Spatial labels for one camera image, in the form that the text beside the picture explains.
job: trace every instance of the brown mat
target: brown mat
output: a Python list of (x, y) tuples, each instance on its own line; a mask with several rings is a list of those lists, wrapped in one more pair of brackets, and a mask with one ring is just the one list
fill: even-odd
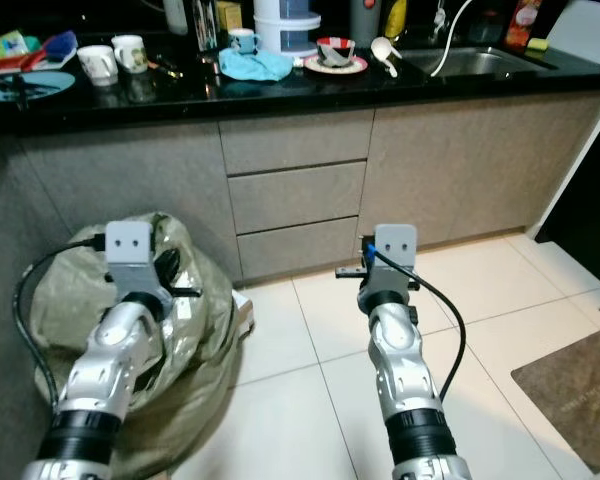
[(511, 376), (591, 471), (600, 472), (600, 331)]

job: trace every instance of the cutting board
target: cutting board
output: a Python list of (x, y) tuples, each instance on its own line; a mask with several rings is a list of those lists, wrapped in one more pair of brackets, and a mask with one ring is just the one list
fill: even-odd
[(600, 3), (572, 0), (547, 38), (551, 48), (600, 64)]

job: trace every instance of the black countertop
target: black countertop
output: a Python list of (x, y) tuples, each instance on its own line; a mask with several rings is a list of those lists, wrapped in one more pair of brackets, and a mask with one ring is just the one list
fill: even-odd
[[(81, 39), (82, 45), (107, 37)], [(165, 37), (145, 37), (149, 57), (158, 52), (177, 60), (177, 50)], [(407, 47), (418, 47), (415, 42)], [(0, 132), (37, 133), (101, 128), (114, 124), (155, 123), (165, 120), (274, 115), (312, 111), (371, 108), (384, 105), (600, 89), (600, 66), (549, 49), (533, 53), (535, 60), (552, 65), (537, 72), (507, 76), (475, 75), (431, 78), (406, 62), (391, 78), (368, 50), (356, 51), (369, 60), (359, 74), (333, 76), (294, 69), (280, 82), (245, 82), (206, 75), (193, 61), (178, 61), (185, 77), (173, 80), (163, 73), (120, 73), (120, 82), (94, 88), (76, 58), (64, 71), (76, 77), (67, 91), (29, 102), (27, 110), (0, 104)]]

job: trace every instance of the blue cloth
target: blue cloth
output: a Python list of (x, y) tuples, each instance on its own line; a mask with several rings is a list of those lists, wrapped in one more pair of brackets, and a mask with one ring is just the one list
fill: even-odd
[(256, 55), (245, 55), (233, 48), (220, 52), (220, 71), (236, 80), (278, 81), (291, 73), (293, 59), (260, 51)]

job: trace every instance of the silver robotic arm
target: silver robotic arm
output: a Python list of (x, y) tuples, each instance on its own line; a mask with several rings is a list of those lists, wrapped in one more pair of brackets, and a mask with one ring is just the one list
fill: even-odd
[(363, 278), (360, 310), (369, 317), (369, 356), (376, 368), (380, 407), (389, 436), (394, 480), (471, 480), (456, 455), (442, 401), (422, 358), (422, 337), (409, 290), (418, 286), (385, 262), (377, 248), (413, 270), (416, 230), (411, 225), (378, 225), (367, 242), (363, 268), (336, 270), (338, 278)]
[(173, 304), (165, 278), (175, 274), (179, 260), (162, 262), (164, 271), (156, 271), (148, 223), (111, 222), (105, 235), (116, 304), (89, 335), (23, 480), (109, 480), (111, 453), (136, 381), (163, 355), (158, 324)]

